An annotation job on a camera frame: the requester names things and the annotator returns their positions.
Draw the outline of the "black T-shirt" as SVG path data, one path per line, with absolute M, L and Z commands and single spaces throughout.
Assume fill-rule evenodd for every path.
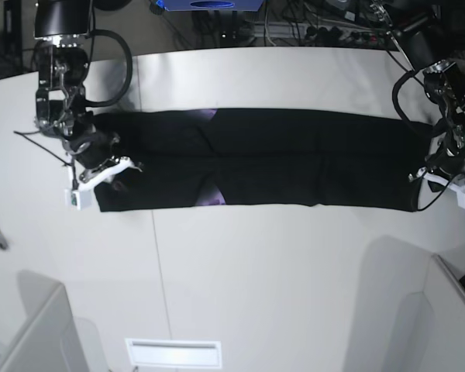
M 430 142 L 402 121 L 294 109 L 115 112 L 97 129 L 143 171 L 95 189 L 103 212 L 205 205 L 337 205 L 410 212 Z

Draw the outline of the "white bin right front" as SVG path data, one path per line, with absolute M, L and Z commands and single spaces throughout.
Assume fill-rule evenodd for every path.
M 465 371 L 465 290 L 438 255 L 398 308 L 384 371 Z

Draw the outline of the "white bin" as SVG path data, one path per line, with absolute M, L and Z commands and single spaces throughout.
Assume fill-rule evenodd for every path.
M 398 308 L 384 371 L 465 371 L 465 290 L 438 255 Z
M 59 280 L 21 270 L 0 287 L 0 371 L 109 371 L 96 325 Z

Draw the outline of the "blue box at top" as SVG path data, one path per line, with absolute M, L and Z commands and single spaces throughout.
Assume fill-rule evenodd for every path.
M 156 4 L 169 12 L 218 10 L 256 12 L 263 0 L 162 0 Z

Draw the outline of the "white bin left front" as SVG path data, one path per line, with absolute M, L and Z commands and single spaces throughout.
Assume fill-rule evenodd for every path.
M 59 280 L 21 270 L 0 287 L 0 371 L 109 371 L 96 325 Z

